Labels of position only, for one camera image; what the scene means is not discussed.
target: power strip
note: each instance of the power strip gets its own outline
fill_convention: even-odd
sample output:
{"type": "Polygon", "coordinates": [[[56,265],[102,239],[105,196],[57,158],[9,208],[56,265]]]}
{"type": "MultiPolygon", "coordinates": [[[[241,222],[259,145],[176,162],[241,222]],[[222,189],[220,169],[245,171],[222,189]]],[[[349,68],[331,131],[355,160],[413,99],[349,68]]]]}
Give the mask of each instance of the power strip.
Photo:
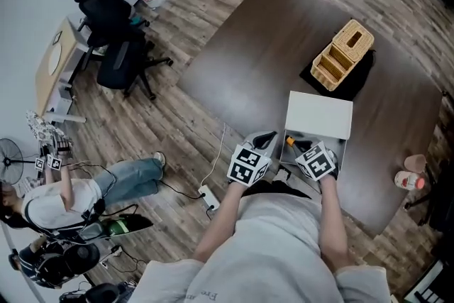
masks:
{"type": "Polygon", "coordinates": [[[109,261],[109,258],[112,258],[113,256],[120,256],[120,254],[123,252],[123,249],[121,248],[120,245],[115,245],[112,249],[110,254],[104,256],[104,258],[99,262],[104,269],[109,269],[109,265],[107,264],[109,261]]]}
{"type": "Polygon", "coordinates": [[[200,195],[203,196],[203,194],[205,194],[202,198],[204,199],[205,203],[208,205],[208,207],[211,207],[211,210],[215,210],[215,209],[218,209],[219,208],[219,201],[218,199],[216,198],[216,196],[213,194],[213,192],[209,189],[208,186],[201,186],[199,188],[199,193],[200,195]]]}

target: white cable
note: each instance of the white cable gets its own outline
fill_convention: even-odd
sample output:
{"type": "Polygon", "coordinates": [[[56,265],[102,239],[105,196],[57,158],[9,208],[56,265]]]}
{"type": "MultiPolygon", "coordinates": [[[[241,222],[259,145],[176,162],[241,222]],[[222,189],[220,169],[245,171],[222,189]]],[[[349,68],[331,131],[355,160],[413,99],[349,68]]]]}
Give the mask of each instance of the white cable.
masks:
{"type": "Polygon", "coordinates": [[[213,168],[211,169],[210,173],[207,174],[205,176],[205,178],[200,182],[200,187],[202,187],[204,185],[204,182],[205,182],[206,178],[208,178],[211,175],[211,173],[213,173],[214,168],[216,167],[216,163],[218,162],[219,156],[221,155],[222,145],[224,143],[224,136],[226,135],[226,127],[227,127],[227,125],[226,125],[226,123],[224,123],[224,131],[222,133],[221,144],[219,146],[218,156],[214,160],[213,168]]]}

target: white desk leg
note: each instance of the white desk leg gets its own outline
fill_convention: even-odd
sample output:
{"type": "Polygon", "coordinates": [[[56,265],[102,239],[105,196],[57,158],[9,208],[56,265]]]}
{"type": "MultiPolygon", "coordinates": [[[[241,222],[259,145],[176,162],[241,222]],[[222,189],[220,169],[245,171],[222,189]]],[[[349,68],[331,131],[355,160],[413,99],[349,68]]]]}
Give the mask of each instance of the white desk leg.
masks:
{"type": "Polygon", "coordinates": [[[57,114],[51,111],[46,111],[43,118],[47,121],[56,121],[62,123],[63,121],[74,121],[76,123],[85,123],[87,118],[83,116],[69,115],[69,114],[57,114]]]}

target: white t-shirt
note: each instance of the white t-shirt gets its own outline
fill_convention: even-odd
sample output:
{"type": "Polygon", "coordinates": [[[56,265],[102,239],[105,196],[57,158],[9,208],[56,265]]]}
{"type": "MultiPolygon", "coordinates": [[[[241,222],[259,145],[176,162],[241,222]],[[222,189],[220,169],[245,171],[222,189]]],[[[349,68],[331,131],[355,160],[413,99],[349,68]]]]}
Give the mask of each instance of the white t-shirt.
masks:
{"type": "Polygon", "coordinates": [[[66,211],[61,197],[62,182],[44,184],[27,193],[22,203],[22,215],[28,207],[31,221],[42,228],[60,228],[83,222],[82,214],[101,198],[101,190],[94,180],[71,179],[74,206],[66,211]]]}
{"type": "Polygon", "coordinates": [[[209,260],[148,264],[129,303],[386,302],[386,271],[331,273],[320,257],[321,205],[289,194],[241,200],[235,233],[209,260]]]}

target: cup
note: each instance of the cup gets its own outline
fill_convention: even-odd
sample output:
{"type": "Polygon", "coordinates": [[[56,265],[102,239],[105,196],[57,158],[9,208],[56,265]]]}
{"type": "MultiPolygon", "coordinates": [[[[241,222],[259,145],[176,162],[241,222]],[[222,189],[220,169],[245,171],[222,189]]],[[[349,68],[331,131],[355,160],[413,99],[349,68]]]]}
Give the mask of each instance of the cup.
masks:
{"type": "Polygon", "coordinates": [[[406,170],[415,173],[422,173],[426,166],[426,157],[423,154],[410,155],[404,161],[406,170]]]}

